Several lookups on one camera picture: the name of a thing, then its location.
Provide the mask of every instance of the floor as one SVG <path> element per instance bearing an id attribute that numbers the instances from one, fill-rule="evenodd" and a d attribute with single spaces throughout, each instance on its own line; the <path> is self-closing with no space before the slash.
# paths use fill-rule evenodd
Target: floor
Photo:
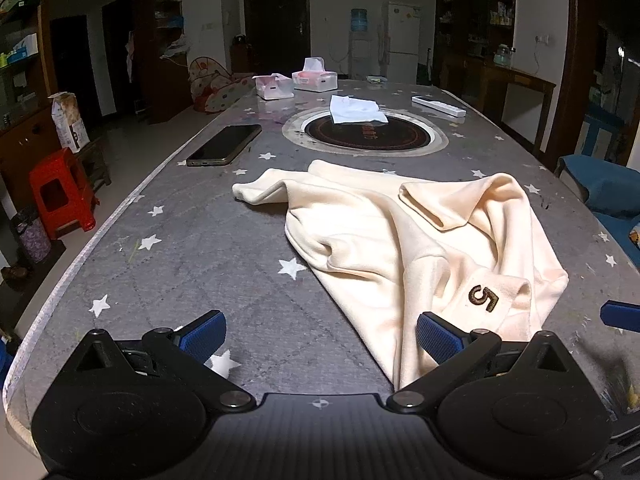
<path id="1" fill-rule="evenodd" d="M 102 127 L 103 151 L 111 171 L 112 184 L 96 193 L 100 205 L 95 209 L 96 227 L 90 232 L 77 229 L 62 237 L 66 251 L 49 273 L 27 310 L 16 332 L 24 337 L 33 319 L 66 268 L 113 213 L 127 195 L 176 148 L 212 120 L 188 108 L 171 121 L 148 125 L 136 118 L 123 118 Z M 0 411 L 0 480 L 39 480 L 46 475 L 39 459 L 22 448 L 5 428 Z"/>

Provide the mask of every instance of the silver screw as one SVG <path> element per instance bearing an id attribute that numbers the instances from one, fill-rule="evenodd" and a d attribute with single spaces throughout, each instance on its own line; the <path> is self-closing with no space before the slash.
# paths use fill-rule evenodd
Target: silver screw
<path id="1" fill-rule="evenodd" d="M 418 392 L 405 390 L 394 394 L 394 401 L 404 408 L 414 408 L 424 402 L 424 397 Z"/>
<path id="2" fill-rule="evenodd" d="M 228 408 L 242 408 L 249 402 L 251 402 L 251 396 L 239 390 L 231 390 L 220 395 L 220 404 Z"/>

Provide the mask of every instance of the stool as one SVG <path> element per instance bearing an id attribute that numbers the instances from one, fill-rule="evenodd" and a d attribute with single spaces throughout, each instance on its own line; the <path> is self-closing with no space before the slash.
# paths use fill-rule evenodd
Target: stool
<path id="1" fill-rule="evenodd" d="M 56 230 L 79 222 L 84 231 L 95 227 L 95 197 L 82 164 L 69 148 L 43 158 L 29 173 L 29 183 L 47 235 L 56 240 Z"/>

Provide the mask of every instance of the smartphone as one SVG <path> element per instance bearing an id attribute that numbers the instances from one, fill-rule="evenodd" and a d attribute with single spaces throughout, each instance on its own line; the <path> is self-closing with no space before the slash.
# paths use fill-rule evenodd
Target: smartphone
<path id="1" fill-rule="evenodd" d="M 187 166 L 226 166 L 261 131 L 260 124 L 225 126 L 187 159 Z"/>

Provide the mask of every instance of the refrigerator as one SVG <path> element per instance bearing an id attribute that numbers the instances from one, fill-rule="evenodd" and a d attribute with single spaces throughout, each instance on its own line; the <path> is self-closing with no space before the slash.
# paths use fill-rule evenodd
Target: refrigerator
<path id="1" fill-rule="evenodd" d="M 415 84 L 418 72 L 420 7 L 389 2 L 382 10 L 382 75 L 392 83 Z"/>

